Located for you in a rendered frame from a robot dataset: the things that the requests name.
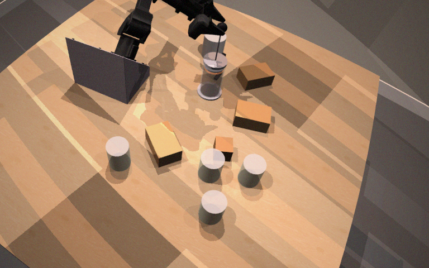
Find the tan cube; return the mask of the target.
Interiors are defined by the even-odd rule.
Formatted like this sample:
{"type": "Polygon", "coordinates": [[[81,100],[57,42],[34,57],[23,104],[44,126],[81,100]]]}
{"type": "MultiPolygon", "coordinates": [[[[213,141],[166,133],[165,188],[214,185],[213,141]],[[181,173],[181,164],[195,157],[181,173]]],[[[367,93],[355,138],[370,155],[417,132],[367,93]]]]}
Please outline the tan cube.
{"type": "Polygon", "coordinates": [[[233,138],[216,136],[213,148],[220,150],[225,156],[225,161],[230,162],[233,154],[233,138]]]}

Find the tan rectangular block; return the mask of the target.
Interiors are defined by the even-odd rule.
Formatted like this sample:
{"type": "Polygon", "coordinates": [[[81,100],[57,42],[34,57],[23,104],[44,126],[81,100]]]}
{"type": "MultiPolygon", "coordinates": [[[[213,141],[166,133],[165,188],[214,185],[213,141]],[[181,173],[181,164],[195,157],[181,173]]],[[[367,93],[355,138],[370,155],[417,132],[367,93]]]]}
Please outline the tan rectangular block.
{"type": "Polygon", "coordinates": [[[267,133],[271,107],[238,99],[232,126],[267,133]]]}
{"type": "Polygon", "coordinates": [[[240,66],[236,75],[244,91],[272,85],[275,77],[266,63],[240,66]]]}
{"type": "Polygon", "coordinates": [[[168,121],[145,127],[145,138],[159,168],[182,160],[182,149],[168,121]]]}

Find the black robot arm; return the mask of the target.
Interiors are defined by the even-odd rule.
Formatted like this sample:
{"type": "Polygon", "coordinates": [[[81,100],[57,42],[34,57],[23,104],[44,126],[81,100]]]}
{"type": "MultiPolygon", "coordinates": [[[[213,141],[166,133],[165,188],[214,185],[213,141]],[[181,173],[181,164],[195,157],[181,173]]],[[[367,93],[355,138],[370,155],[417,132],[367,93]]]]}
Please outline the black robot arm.
{"type": "MultiPolygon", "coordinates": [[[[148,35],[151,32],[151,21],[153,14],[149,12],[151,1],[155,3],[157,0],[137,0],[135,10],[126,17],[120,28],[118,29],[118,35],[120,39],[114,53],[116,55],[122,55],[122,57],[135,60],[139,44],[144,44],[148,35]],[[127,36],[125,34],[131,35],[127,36]],[[136,38],[138,39],[136,39],[136,38]]],[[[175,7],[180,0],[162,0],[168,5],[175,7]]],[[[202,3],[206,3],[209,0],[189,0],[197,8],[201,9],[202,3]]]]}

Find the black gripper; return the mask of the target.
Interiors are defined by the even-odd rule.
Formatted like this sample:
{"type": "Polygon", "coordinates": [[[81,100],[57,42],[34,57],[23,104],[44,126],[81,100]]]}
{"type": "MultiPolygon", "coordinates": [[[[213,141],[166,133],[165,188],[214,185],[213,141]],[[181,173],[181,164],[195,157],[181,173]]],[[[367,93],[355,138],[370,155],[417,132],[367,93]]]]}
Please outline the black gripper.
{"type": "Polygon", "coordinates": [[[188,21],[194,19],[188,28],[188,35],[192,39],[196,39],[200,34],[223,36],[224,31],[221,30],[212,19],[220,22],[225,22],[224,17],[218,9],[213,5],[213,0],[201,4],[203,7],[199,10],[189,0],[180,0],[174,7],[175,13],[182,12],[188,16],[188,21]]]}

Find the glass french press with black plunger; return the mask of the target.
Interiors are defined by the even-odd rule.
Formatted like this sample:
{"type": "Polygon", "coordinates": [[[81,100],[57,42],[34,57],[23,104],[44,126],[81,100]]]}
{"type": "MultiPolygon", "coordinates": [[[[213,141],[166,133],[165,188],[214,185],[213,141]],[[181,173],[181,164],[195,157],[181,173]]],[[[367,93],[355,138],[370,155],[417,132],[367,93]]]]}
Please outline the glass french press with black plunger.
{"type": "MultiPolygon", "coordinates": [[[[223,22],[217,25],[222,31],[227,31],[227,25],[223,22]]],[[[208,101],[218,99],[222,94],[222,81],[227,66],[225,53],[218,53],[221,36],[219,38],[217,52],[210,52],[203,57],[203,67],[200,85],[197,88],[198,95],[208,101]]]]}

